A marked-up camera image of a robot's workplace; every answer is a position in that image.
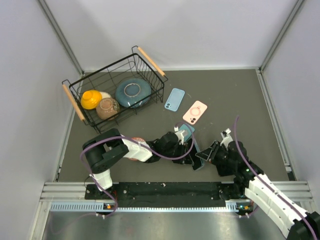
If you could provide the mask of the teal phone black screen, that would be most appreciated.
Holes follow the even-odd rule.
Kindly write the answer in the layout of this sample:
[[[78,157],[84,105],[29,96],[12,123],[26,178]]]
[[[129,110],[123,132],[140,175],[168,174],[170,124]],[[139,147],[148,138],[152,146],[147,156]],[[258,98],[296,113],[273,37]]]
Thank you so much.
[[[200,170],[203,166],[204,166],[204,162],[201,158],[199,158],[198,156],[196,156],[197,153],[200,152],[200,148],[198,146],[198,143],[196,140],[194,140],[194,149],[192,150],[192,161],[193,161],[193,165],[192,165],[192,169],[194,171],[198,171]]]

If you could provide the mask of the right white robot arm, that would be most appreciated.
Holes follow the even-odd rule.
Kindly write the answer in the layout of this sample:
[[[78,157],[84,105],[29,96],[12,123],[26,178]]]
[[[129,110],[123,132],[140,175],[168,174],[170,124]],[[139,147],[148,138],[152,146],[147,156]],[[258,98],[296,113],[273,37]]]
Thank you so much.
[[[252,200],[278,227],[287,240],[318,240],[320,215],[308,212],[289,199],[268,176],[247,156],[240,141],[224,145],[215,141],[207,149],[196,154],[202,160],[216,166],[218,174],[234,176],[227,199]]]

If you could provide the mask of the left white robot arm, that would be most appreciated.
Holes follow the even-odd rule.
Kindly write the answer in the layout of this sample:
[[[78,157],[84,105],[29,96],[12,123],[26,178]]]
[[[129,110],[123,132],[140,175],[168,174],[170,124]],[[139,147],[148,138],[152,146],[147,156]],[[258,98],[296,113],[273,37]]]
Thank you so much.
[[[112,128],[84,143],[80,159],[87,162],[97,194],[106,199],[114,191],[110,168],[121,159],[147,164],[166,159],[194,167],[196,161],[193,157],[198,150],[192,130],[175,127],[174,131],[167,132],[161,138],[146,141],[139,137],[126,137]]]

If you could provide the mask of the light blue phone case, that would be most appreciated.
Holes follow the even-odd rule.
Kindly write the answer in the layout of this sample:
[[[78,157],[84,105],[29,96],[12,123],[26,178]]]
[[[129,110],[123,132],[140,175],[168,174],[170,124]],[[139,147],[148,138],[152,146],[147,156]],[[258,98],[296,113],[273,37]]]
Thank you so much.
[[[185,96],[185,91],[179,88],[173,88],[164,104],[166,110],[176,112]]]

